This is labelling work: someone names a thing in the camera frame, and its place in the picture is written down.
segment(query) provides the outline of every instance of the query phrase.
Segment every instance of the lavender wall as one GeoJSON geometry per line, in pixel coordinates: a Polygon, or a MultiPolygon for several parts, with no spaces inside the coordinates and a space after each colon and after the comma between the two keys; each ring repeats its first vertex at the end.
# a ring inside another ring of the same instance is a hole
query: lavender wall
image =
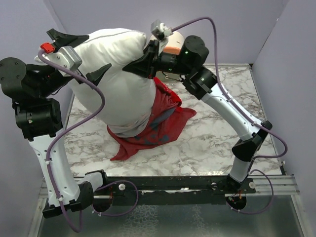
{"type": "MultiPolygon", "coordinates": [[[[123,27],[150,33],[160,19],[170,26],[200,16],[210,16],[218,29],[220,63],[253,63],[288,0],[50,0],[68,33],[88,34],[102,28],[123,27]]],[[[210,49],[213,31],[209,22],[180,30],[197,35],[210,49]]]]}
{"type": "MultiPolygon", "coordinates": [[[[291,0],[253,65],[261,103],[289,146],[294,174],[316,235],[316,1],[291,0]]],[[[283,147],[276,143],[280,153],[283,147]]]]}
{"type": "MultiPolygon", "coordinates": [[[[2,1],[0,21],[0,59],[17,57],[26,63],[33,63],[40,44],[50,41],[47,30],[63,30],[42,0],[2,1]]],[[[70,97],[69,88],[56,96],[63,118],[70,97]]],[[[0,236],[27,236],[41,182],[37,157],[15,124],[10,98],[0,91],[0,236]]]]}

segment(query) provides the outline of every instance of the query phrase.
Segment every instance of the white marble tile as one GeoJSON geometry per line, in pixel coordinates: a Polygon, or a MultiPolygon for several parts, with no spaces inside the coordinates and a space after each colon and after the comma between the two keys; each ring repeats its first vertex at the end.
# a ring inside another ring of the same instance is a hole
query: white marble tile
{"type": "MultiPolygon", "coordinates": [[[[263,120],[259,99],[247,67],[221,67],[220,78],[246,109],[263,120]]],[[[72,172],[83,175],[103,169],[109,176],[228,174],[233,164],[231,148],[238,140],[235,131],[212,108],[190,95],[181,83],[168,83],[168,86],[181,97],[183,107],[197,111],[177,141],[139,151],[126,161],[110,161],[118,152],[119,145],[107,133],[106,125],[93,119],[65,137],[72,172]]],[[[75,99],[68,126],[89,114],[75,99]]],[[[270,137],[262,145],[259,154],[275,154],[270,137]]],[[[260,159],[253,168],[268,174],[280,174],[276,159],[260,159]]]]}

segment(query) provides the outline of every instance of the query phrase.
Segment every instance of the beige object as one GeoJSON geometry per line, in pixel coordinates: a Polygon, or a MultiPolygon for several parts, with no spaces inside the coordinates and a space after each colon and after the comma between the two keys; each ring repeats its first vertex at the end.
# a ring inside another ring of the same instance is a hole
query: beige object
{"type": "MultiPolygon", "coordinates": [[[[156,38],[155,36],[151,36],[150,39],[154,40],[156,38]]],[[[175,31],[173,32],[173,35],[168,37],[168,40],[169,40],[168,44],[163,49],[163,52],[179,55],[181,47],[184,43],[183,35],[175,31]]],[[[173,74],[173,73],[165,73],[165,74],[167,75],[167,77],[163,75],[162,72],[157,72],[156,77],[158,77],[163,82],[172,82],[172,81],[175,82],[175,80],[172,80],[170,78],[173,78],[173,79],[179,78],[179,75],[177,74],[173,74]]]]}

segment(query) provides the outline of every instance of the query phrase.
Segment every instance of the red fabric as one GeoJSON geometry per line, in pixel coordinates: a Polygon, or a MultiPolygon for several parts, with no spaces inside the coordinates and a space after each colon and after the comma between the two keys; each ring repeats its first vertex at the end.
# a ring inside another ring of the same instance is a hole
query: red fabric
{"type": "Polygon", "coordinates": [[[157,88],[156,97],[148,125],[143,132],[135,137],[120,138],[107,127],[109,134],[120,144],[117,155],[111,160],[127,160],[139,150],[151,149],[177,140],[187,121],[197,114],[195,110],[180,107],[182,101],[179,96],[158,78],[154,78],[154,82],[157,88]],[[151,126],[164,111],[172,108],[175,108],[172,115],[156,127],[151,126]]]}

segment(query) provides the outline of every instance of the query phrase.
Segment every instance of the purple cable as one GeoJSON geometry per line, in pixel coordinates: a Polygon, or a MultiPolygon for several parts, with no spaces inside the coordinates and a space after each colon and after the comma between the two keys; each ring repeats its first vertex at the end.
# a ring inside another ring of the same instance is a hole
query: purple cable
{"type": "Polygon", "coordinates": [[[266,207],[264,207],[263,209],[261,209],[260,211],[256,211],[256,212],[245,212],[245,211],[240,211],[240,210],[237,210],[237,209],[234,209],[232,208],[227,202],[226,204],[231,208],[231,210],[235,211],[235,212],[238,212],[238,213],[241,213],[241,214],[245,214],[245,215],[257,215],[257,214],[260,214],[266,210],[268,210],[268,208],[272,205],[273,203],[273,200],[275,198],[275,192],[273,190],[273,185],[272,185],[272,182],[271,180],[269,179],[269,177],[264,173],[262,172],[261,170],[259,169],[254,169],[250,172],[250,174],[252,174],[254,171],[257,171],[257,172],[260,172],[263,176],[265,176],[270,184],[270,187],[271,187],[271,199],[270,199],[270,202],[268,203],[268,205],[266,205],[266,207]]]}
{"type": "Polygon", "coordinates": [[[129,209],[129,210],[126,211],[126,212],[120,213],[120,214],[106,214],[106,213],[103,213],[103,212],[97,212],[97,211],[94,209],[93,205],[92,205],[93,212],[95,212],[95,213],[97,213],[97,214],[99,214],[99,215],[102,215],[102,216],[110,216],[110,217],[123,216],[123,215],[126,215],[126,214],[132,212],[132,211],[135,209],[135,207],[137,206],[138,198],[139,198],[138,189],[137,189],[137,187],[136,187],[136,185],[135,185],[134,183],[132,183],[132,182],[130,182],[130,181],[127,181],[127,180],[119,180],[119,181],[115,181],[115,182],[109,183],[109,184],[107,184],[107,185],[105,185],[105,186],[102,186],[102,187],[98,188],[97,191],[98,191],[98,190],[102,190],[102,189],[106,189],[106,188],[108,188],[109,186],[111,186],[111,185],[113,185],[113,184],[116,184],[116,183],[124,183],[124,182],[133,185],[134,188],[135,188],[135,191],[136,191],[136,201],[135,201],[135,204],[132,206],[131,209],[129,209]]]}
{"type": "Polygon", "coordinates": [[[261,126],[260,124],[256,124],[254,123],[254,121],[241,109],[239,108],[239,106],[233,101],[233,100],[230,100],[231,98],[229,97],[229,95],[226,93],[226,91],[224,90],[222,84],[221,84],[221,81],[220,81],[220,78],[219,78],[219,71],[218,71],[218,56],[217,56],[217,32],[216,32],[216,27],[215,27],[215,23],[213,21],[212,18],[208,17],[208,16],[205,16],[205,17],[199,17],[199,18],[196,18],[196,19],[193,19],[191,21],[188,21],[180,26],[177,26],[177,27],[174,27],[172,29],[172,31],[177,31],[185,26],[188,26],[194,22],[197,22],[197,21],[200,21],[200,20],[209,20],[211,23],[212,23],[212,26],[213,26],[213,31],[214,31],[214,58],[215,58],[215,70],[216,70],[216,76],[217,76],[217,83],[218,83],[218,86],[220,87],[222,93],[225,95],[225,97],[227,98],[228,101],[231,102],[231,104],[251,123],[253,124],[254,126],[266,131],[267,133],[271,134],[272,136],[274,136],[275,138],[277,138],[280,142],[283,143],[284,145],[284,152],[281,153],[280,155],[275,155],[275,156],[264,156],[264,155],[258,155],[258,156],[255,156],[253,159],[257,159],[257,158],[279,158],[279,157],[282,157],[284,156],[286,153],[287,153],[287,150],[288,150],[288,147],[287,147],[287,143],[281,138],[279,137],[277,134],[275,134],[274,132],[266,129],[265,127],[261,126]]]}
{"type": "MultiPolygon", "coordinates": [[[[63,131],[61,134],[59,134],[58,136],[55,137],[55,139],[51,142],[51,144],[48,146],[47,148],[47,153],[46,153],[46,159],[45,161],[50,161],[50,153],[51,153],[51,150],[52,148],[54,147],[54,145],[56,144],[56,142],[62,138],[66,133],[70,132],[71,130],[75,129],[76,127],[82,125],[83,123],[89,121],[90,119],[92,119],[93,117],[95,117],[98,113],[100,113],[102,111],[102,109],[104,108],[105,106],[105,97],[102,93],[102,91],[97,87],[95,86],[93,83],[91,83],[90,81],[88,81],[87,79],[83,78],[82,76],[58,65],[58,64],[55,64],[55,63],[52,63],[51,61],[45,59],[43,57],[43,53],[44,53],[44,50],[41,49],[38,53],[38,57],[39,59],[46,63],[47,65],[50,65],[60,71],[63,71],[65,73],[67,73],[68,75],[71,75],[72,77],[86,83],[88,86],[90,86],[92,89],[94,89],[101,97],[101,106],[97,109],[97,111],[95,111],[93,114],[89,115],[88,117],[86,117],[85,119],[83,119],[82,121],[76,123],[75,125],[67,128],[65,131],[63,131]]],[[[51,168],[51,165],[48,164],[47,165],[47,170],[48,170],[48,175],[49,175],[49,178],[51,180],[51,183],[53,185],[53,188],[54,188],[54,192],[56,193],[56,196],[57,196],[57,199],[61,198],[61,195],[58,191],[58,187],[57,187],[57,184],[56,184],[56,181],[54,179],[54,175],[53,175],[53,172],[52,172],[52,168],[51,168]]],[[[71,227],[71,229],[77,233],[81,232],[82,231],[82,211],[80,211],[79,213],[79,228],[77,228],[76,226],[74,226],[74,224],[72,223],[72,221],[70,220],[69,216],[67,215],[67,212],[65,210],[65,206],[63,204],[62,201],[59,201],[59,204],[60,204],[60,208],[62,210],[62,213],[64,214],[69,226],[71,227]]]]}

